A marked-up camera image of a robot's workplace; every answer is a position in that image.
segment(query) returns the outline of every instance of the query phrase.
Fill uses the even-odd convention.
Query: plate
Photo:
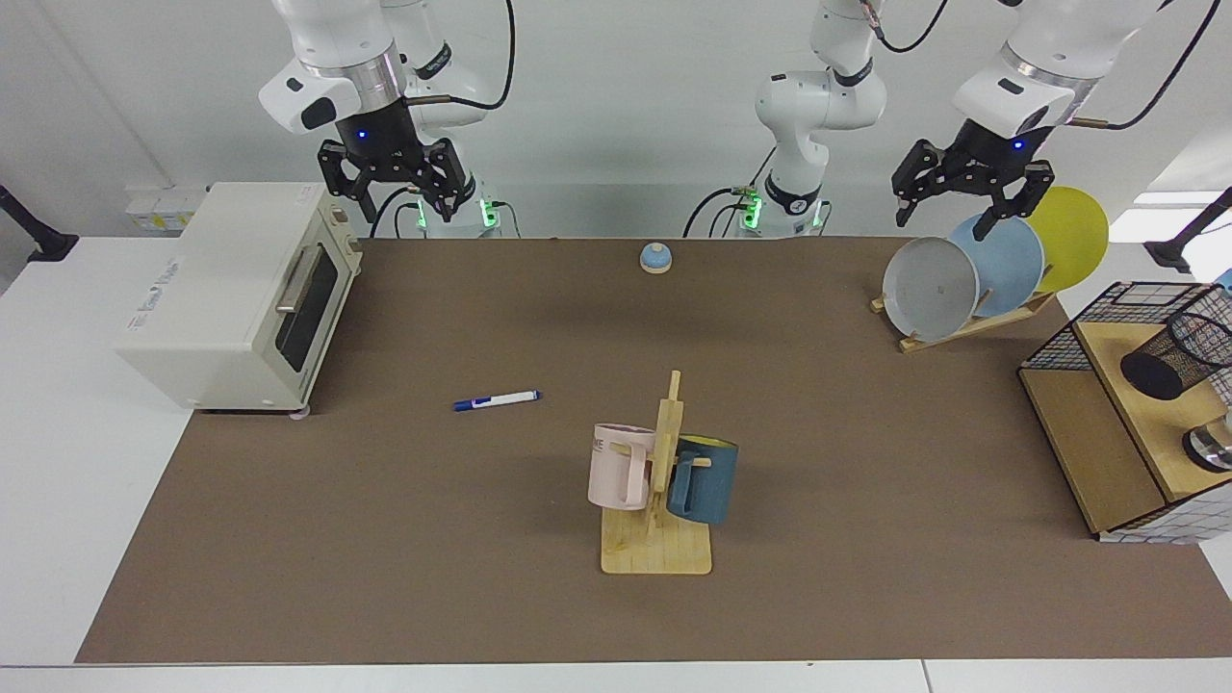
[[[983,240],[976,240],[979,216],[958,224],[950,240],[976,265],[979,291],[991,291],[976,317],[994,318],[1026,303],[1044,276],[1044,244],[1031,226],[1018,217],[1002,219]]]
[[[1026,219],[1044,243],[1046,264],[1040,291],[1077,286],[1104,261],[1108,215],[1094,197],[1077,187],[1050,187]]]
[[[894,253],[881,290],[898,332],[938,342],[962,329],[979,297],[971,258],[945,238],[917,238]]]

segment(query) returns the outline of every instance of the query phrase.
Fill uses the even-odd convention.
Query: brown table mat
[[[1085,533],[1015,376],[1060,308],[904,356],[901,244],[368,243],[313,416],[192,418],[78,661],[1232,655],[1198,547]],[[591,427],[670,369],[742,446],[715,572],[604,576]]]

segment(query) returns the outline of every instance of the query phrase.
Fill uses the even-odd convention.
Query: oven handle
[[[312,276],[317,273],[317,265],[320,264],[320,259],[324,254],[325,249],[320,245],[304,248],[299,252],[296,266],[291,270],[291,279],[287,280],[287,287],[282,290],[282,297],[278,298],[278,305],[276,307],[277,312],[299,312],[299,308],[304,305],[304,298],[308,297],[308,289],[312,286]]]

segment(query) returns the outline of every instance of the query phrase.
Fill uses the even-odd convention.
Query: marker pen
[[[543,397],[543,393],[538,390],[514,392],[513,395],[493,395],[492,397],[479,397],[478,400],[462,400],[461,402],[453,402],[453,411],[469,412],[471,409],[485,409],[488,407],[500,407],[503,404],[533,402],[541,397]]]

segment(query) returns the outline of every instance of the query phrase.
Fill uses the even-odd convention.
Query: yellow plate
[[[1044,243],[1046,265],[1039,291],[1069,289],[1090,276],[1108,250],[1108,215],[1077,187],[1053,186],[1026,218]]]

